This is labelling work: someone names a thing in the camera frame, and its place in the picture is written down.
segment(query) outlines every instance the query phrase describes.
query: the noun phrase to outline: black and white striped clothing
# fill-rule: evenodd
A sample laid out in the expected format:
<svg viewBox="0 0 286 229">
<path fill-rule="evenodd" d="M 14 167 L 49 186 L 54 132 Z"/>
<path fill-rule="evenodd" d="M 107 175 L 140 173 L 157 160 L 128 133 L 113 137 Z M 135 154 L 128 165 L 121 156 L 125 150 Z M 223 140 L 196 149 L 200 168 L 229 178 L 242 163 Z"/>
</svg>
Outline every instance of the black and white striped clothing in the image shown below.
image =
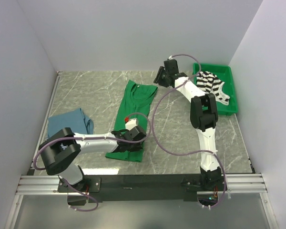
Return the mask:
<svg viewBox="0 0 286 229">
<path fill-rule="evenodd" d="M 217 75 L 208 71 L 201 71 L 197 75 L 196 85 L 204 92 L 213 93 L 216 101 L 224 105 L 229 105 L 230 96 L 223 93 L 224 82 L 221 81 Z"/>
</svg>

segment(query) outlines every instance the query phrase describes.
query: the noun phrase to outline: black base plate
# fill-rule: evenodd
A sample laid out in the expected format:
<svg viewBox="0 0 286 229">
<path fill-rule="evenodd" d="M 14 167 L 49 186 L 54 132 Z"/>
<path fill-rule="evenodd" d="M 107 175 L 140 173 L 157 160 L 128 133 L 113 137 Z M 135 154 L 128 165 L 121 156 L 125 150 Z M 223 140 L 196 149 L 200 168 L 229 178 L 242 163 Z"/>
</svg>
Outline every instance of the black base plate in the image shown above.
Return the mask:
<svg viewBox="0 0 286 229">
<path fill-rule="evenodd" d="M 197 201 L 197 191 L 213 191 L 197 187 L 200 174 L 173 175 L 85 175 L 89 194 L 99 202 L 128 200 L 183 199 Z M 223 191 L 224 185 L 217 185 Z M 58 192 L 73 192 L 64 185 Z"/>
</svg>

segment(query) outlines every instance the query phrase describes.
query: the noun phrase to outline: cable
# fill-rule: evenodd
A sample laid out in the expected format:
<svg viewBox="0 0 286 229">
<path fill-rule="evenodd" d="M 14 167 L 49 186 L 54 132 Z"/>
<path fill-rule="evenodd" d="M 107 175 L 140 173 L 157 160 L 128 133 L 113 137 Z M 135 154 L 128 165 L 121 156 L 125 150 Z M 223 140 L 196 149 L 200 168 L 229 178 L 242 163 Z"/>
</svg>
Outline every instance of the cable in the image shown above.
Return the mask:
<svg viewBox="0 0 286 229">
<path fill-rule="evenodd" d="M 158 145 L 163 151 L 165 151 L 165 152 L 167 152 L 167 153 L 169 153 L 169 154 L 171 154 L 171 155 L 175 155 L 175 156 L 186 156 L 186 155 L 196 154 L 196 153 L 201 153 L 201 152 L 211 153 L 212 155 L 215 156 L 216 160 L 218 161 L 218 164 L 219 164 L 219 166 L 221 167 L 221 170 L 222 170 L 223 176 L 224 176 L 224 191 L 223 191 L 222 196 L 219 198 L 218 202 L 217 202 L 216 204 L 214 204 L 213 206 L 211 206 L 211 207 L 210 207 L 210 206 L 208 206 L 208 207 L 207 207 L 207 206 L 203 206 L 204 208 L 209 208 L 209 207 L 210 207 L 210 208 L 213 208 L 213 207 L 217 206 L 217 205 L 223 200 L 223 198 L 225 197 L 225 190 L 226 190 L 225 169 L 224 169 L 224 167 L 223 167 L 221 161 L 219 160 L 218 156 L 217 156 L 214 152 L 212 152 L 212 151 L 210 151 L 210 150 L 206 150 L 206 149 L 195 150 L 195 151 L 188 152 L 188 153 L 184 153 L 184 154 L 177 154 L 177 153 L 171 152 L 171 151 L 165 149 L 165 148 L 161 145 L 161 143 L 159 142 L 158 138 L 156 137 L 156 134 L 155 134 L 155 131 L 154 131 L 154 118 L 155 118 L 156 110 L 158 109 L 160 102 L 161 102 L 169 93 L 171 93 L 171 92 L 177 90 L 178 88 L 182 87 L 182 86 L 185 85 L 187 82 L 190 82 L 191 79 L 193 79 L 194 77 L 196 77 L 196 76 L 198 75 L 198 73 L 201 71 L 201 64 L 199 63 L 199 61 L 198 61 L 195 57 L 193 57 L 193 56 L 191 56 L 191 55 L 188 55 L 188 54 L 176 54 L 176 55 L 170 56 L 170 58 L 177 57 L 177 56 L 187 56 L 187 57 L 190 57 L 190 58 L 194 59 L 194 60 L 198 63 L 199 70 L 198 70 L 198 72 L 197 72 L 195 75 L 193 75 L 192 77 L 189 77 L 187 81 L 185 81 L 185 82 L 183 82 L 181 85 L 179 85 L 179 86 L 177 86 L 177 87 L 175 87 L 175 88 L 169 90 L 163 97 L 161 97 L 161 99 L 159 100 L 159 102 L 158 102 L 158 103 L 156 104 L 156 106 L 155 106 L 155 109 L 154 109 L 154 111 L 153 111 L 152 121 L 151 121 L 151 122 L 150 122 L 150 120 L 147 118 L 147 116 L 144 115 L 144 114 L 142 114 L 142 113 L 132 113 L 132 114 L 129 115 L 129 116 L 132 116 L 132 115 L 136 115 L 136 114 L 137 114 L 137 115 L 142 115 L 142 116 L 144 116 L 144 117 L 146 118 L 146 120 L 147 120 L 147 122 L 148 122 L 148 125 L 149 125 L 149 131 L 148 131 L 146 137 L 144 137 L 143 139 L 141 139 L 141 140 L 139 140 L 139 141 L 127 141 L 127 140 L 118 139 L 118 138 L 115 138 L 115 137 L 106 137 L 106 139 L 111 139 L 111 140 L 116 140 L 116 141 L 121 141 L 121 142 L 126 142 L 126 143 L 133 143 L 133 144 L 135 144 L 135 143 L 140 143 L 140 142 L 142 142 L 142 141 L 145 141 L 145 139 L 147 139 L 147 138 L 149 137 L 150 133 L 152 132 L 152 133 L 153 133 L 153 138 L 154 138 L 155 142 L 157 143 L 157 145 Z M 51 145 L 53 145 L 53 144 L 55 144 L 55 143 L 57 143 L 57 142 L 59 142 L 59 141 L 63 141 L 63 140 L 82 140 L 82 139 L 83 139 L 82 137 L 64 137 L 64 138 L 55 139 L 55 140 L 53 140 L 53 141 L 47 143 L 46 145 L 44 145 L 44 146 L 37 152 L 37 154 L 36 154 L 36 156 L 35 156 L 35 158 L 34 158 L 34 160 L 33 160 L 33 166 L 34 166 L 34 168 L 35 168 L 36 170 L 44 170 L 44 169 L 45 169 L 45 168 L 39 168 L 39 167 L 37 167 L 36 162 L 37 162 L 37 158 L 39 157 L 39 155 L 43 152 L 43 150 L 44 150 L 46 147 L 51 146 Z M 86 139 L 86 140 L 100 140 L 100 139 L 105 139 L 105 137 L 86 137 L 85 139 Z"/>
</svg>

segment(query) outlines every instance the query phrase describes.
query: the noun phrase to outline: folded blue cloth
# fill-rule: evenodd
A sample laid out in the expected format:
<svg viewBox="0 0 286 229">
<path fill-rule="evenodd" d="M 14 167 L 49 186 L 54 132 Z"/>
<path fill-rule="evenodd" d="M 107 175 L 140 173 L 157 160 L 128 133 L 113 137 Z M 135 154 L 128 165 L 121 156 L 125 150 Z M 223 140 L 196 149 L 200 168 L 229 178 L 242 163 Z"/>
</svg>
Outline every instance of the folded blue cloth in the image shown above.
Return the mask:
<svg viewBox="0 0 286 229">
<path fill-rule="evenodd" d="M 93 121 L 83 113 L 81 108 L 48 118 L 49 137 L 65 127 L 70 127 L 73 133 L 93 134 Z"/>
</svg>

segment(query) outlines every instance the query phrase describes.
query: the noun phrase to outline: floor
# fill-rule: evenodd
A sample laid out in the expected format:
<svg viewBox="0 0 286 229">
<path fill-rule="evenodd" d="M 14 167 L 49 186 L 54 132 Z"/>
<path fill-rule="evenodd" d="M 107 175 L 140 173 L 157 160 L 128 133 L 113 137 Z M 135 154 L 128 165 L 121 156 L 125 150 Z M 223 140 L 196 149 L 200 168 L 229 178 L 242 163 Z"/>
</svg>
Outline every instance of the floor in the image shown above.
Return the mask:
<svg viewBox="0 0 286 229">
<path fill-rule="evenodd" d="M 153 84 L 156 74 L 157 71 L 61 72 L 49 116 L 80 107 L 93 120 L 95 134 L 110 132 L 128 80 Z M 158 87 L 151 112 L 168 90 Z M 164 147 L 176 153 L 199 149 L 198 136 L 189 117 L 190 103 L 179 92 L 171 93 L 162 101 L 155 116 L 155 132 Z M 235 115 L 219 116 L 215 143 L 226 173 L 252 173 Z M 145 141 L 141 163 L 108 159 L 105 152 L 80 155 L 74 162 L 87 174 L 200 173 L 199 154 L 169 155 L 158 147 L 152 137 Z M 37 165 L 42 166 L 41 158 Z M 34 174 L 46 175 L 45 171 L 35 171 Z"/>
</svg>

